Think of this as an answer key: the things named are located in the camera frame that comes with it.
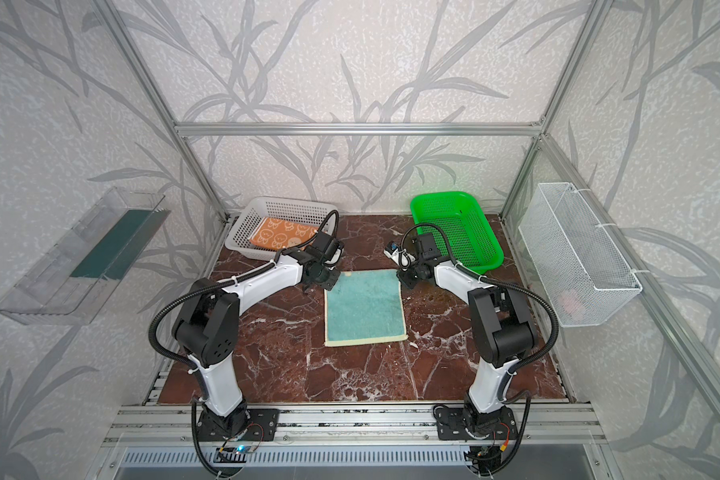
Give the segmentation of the light blue towel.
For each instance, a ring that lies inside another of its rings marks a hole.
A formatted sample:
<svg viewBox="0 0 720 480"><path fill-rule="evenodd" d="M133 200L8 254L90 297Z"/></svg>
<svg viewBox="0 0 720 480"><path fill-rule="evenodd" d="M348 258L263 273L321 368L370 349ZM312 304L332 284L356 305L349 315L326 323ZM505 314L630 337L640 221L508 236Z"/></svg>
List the light blue towel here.
<svg viewBox="0 0 720 480"><path fill-rule="evenodd" d="M348 347L408 338L396 271L344 272L325 291L325 346Z"/></svg>

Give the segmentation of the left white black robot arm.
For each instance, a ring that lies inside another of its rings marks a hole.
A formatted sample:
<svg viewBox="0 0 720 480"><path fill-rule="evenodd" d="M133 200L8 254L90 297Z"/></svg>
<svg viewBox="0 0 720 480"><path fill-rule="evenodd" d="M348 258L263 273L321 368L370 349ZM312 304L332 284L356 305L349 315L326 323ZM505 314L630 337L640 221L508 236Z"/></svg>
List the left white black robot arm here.
<svg viewBox="0 0 720 480"><path fill-rule="evenodd" d="M187 353L211 416L227 421L246 413L233 365L242 314L286 288L331 290L342 253L340 240L319 231L307 245L286 248L253 270L220 282L195 283L192 296L181 302L172 334Z"/></svg>

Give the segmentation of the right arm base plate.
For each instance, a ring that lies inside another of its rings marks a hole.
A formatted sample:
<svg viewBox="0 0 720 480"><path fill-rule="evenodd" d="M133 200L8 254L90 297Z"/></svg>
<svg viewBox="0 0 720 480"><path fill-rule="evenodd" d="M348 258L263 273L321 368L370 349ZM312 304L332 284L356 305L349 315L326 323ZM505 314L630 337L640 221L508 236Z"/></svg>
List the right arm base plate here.
<svg viewBox="0 0 720 480"><path fill-rule="evenodd" d="M436 404L432 414L439 440L492 440L504 444L518 436L519 425L506 405L490 413L480 413L471 405Z"/></svg>

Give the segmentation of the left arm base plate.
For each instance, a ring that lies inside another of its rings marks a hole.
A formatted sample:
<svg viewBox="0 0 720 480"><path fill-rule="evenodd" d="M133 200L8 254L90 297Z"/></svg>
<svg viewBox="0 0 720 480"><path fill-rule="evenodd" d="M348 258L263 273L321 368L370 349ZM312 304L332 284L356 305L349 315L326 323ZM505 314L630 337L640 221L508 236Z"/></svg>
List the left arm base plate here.
<svg viewBox="0 0 720 480"><path fill-rule="evenodd" d="M250 441L272 442L275 438L280 411L276 408L254 408L235 413L230 420L217 419L203 410L196 426L200 442Z"/></svg>

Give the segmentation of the cream orange patterned towel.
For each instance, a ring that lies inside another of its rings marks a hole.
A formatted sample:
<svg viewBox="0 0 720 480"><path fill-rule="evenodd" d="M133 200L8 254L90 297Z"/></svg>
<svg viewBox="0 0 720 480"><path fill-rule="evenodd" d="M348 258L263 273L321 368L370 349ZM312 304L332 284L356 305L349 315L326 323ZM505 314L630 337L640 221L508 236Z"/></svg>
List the cream orange patterned towel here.
<svg viewBox="0 0 720 480"><path fill-rule="evenodd" d="M249 235L249 242L258 248L276 251L304 243L316 228L288 220L264 217Z"/></svg>

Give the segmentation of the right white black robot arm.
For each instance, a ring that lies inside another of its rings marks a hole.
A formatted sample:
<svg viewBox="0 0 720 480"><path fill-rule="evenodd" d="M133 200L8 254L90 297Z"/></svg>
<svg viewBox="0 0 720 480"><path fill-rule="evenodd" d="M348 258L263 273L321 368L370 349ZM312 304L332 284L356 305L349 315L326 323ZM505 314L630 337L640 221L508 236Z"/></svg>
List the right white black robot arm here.
<svg viewBox="0 0 720 480"><path fill-rule="evenodd" d="M431 233L414 239L414 253L390 242L385 255L397 265L397 278L408 289L430 282L469 307L471 330L480 361L468 389L463 418L474 425L497 417L515 373L511 370L536 347L525 294L517 285L500 285L443 254Z"/></svg>

